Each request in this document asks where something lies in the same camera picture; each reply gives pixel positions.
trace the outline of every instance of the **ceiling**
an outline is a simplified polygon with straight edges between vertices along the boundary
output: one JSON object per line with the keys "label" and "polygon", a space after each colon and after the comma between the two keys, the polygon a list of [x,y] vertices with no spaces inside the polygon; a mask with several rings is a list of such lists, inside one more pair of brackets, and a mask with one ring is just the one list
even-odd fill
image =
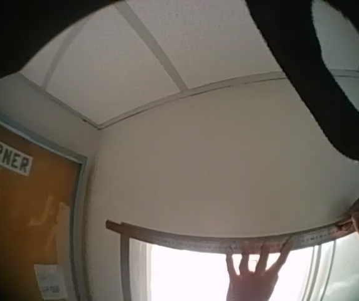
{"label": "ceiling", "polygon": [[[359,76],[359,35],[315,2],[323,57]],[[103,129],[167,101],[229,85],[284,78],[244,0],[129,0],[66,29],[21,71]]]}

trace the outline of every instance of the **drop ceiling tile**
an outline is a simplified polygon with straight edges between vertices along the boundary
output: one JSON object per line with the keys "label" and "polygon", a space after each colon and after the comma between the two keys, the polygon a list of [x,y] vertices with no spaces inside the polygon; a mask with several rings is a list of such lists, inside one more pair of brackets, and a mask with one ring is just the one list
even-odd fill
{"label": "drop ceiling tile", "polygon": [[279,71],[243,0],[130,0],[185,83]]}
{"label": "drop ceiling tile", "polygon": [[21,70],[21,73],[41,86],[47,70],[72,27],[66,29],[44,46]]}
{"label": "drop ceiling tile", "polygon": [[156,57],[110,6],[94,15],[59,62],[47,92],[97,124],[179,92]]}
{"label": "drop ceiling tile", "polygon": [[312,12],[322,56],[328,68],[357,70],[359,34],[355,27],[324,1],[316,0]]}

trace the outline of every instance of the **corner sign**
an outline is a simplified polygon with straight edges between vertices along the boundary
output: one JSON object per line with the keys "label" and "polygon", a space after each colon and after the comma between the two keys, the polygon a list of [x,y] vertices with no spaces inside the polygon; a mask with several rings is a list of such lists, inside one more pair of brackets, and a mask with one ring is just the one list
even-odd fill
{"label": "corner sign", "polygon": [[0,166],[29,176],[33,158],[0,141]]}

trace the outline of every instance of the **bright window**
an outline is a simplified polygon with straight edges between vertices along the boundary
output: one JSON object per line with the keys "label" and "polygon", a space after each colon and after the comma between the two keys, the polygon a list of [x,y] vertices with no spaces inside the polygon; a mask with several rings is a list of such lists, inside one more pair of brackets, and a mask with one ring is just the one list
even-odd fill
{"label": "bright window", "polygon": [[[278,254],[269,257],[268,266]],[[279,274],[271,301],[302,299],[313,257],[313,248],[291,252]],[[240,255],[234,255],[238,267]],[[253,270],[259,256],[250,256]],[[225,256],[211,253],[180,251],[162,246],[151,247],[151,301],[225,301],[228,275]]]}

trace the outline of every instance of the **blue board frame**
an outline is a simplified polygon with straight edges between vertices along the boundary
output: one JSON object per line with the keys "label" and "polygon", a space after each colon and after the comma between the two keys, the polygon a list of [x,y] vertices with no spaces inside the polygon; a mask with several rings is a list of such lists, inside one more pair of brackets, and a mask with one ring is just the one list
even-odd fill
{"label": "blue board frame", "polygon": [[0,112],[0,124],[5,126],[10,131],[18,134],[31,142],[48,149],[60,156],[66,157],[79,165],[79,171],[77,173],[77,178],[75,181],[75,189],[72,196],[72,208],[70,212],[70,226],[69,226],[69,256],[70,256],[70,266],[71,266],[71,274],[72,274],[72,281],[73,281],[73,288],[75,291],[75,296],[78,301],[81,300],[80,298],[80,291],[78,286],[78,273],[77,273],[77,265],[83,264],[83,256],[80,252],[81,250],[81,241],[78,241],[78,250],[75,250],[75,241],[77,234],[81,234],[80,230],[82,229],[81,225],[76,225],[77,223],[77,204],[79,203],[79,189],[85,184],[84,172],[87,166],[87,157],[78,154],[72,150],[66,149],[44,137],[38,135],[37,133],[27,129],[26,127],[19,124],[19,122],[13,120],[11,117],[3,114]]}

